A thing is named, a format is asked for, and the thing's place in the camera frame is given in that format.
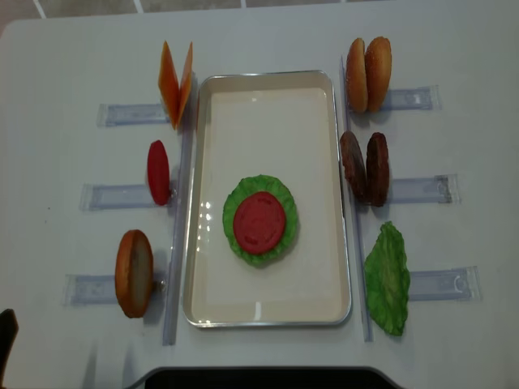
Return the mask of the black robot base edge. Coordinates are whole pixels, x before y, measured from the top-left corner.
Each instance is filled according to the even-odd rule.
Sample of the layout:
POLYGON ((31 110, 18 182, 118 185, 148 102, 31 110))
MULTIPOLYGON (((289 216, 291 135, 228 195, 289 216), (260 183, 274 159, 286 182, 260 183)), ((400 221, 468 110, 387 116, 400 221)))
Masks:
POLYGON ((398 388, 378 371, 337 367, 236 367, 159 370, 143 388, 398 388))

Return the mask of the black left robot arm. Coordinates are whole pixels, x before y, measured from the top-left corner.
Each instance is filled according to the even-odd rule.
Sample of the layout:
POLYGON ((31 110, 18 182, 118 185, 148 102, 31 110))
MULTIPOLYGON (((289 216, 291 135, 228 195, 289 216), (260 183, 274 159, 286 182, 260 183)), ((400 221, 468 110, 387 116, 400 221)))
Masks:
POLYGON ((0 384, 4 388, 3 378, 6 365, 19 331, 19 324, 13 309, 6 309, 0 317, 0 384))

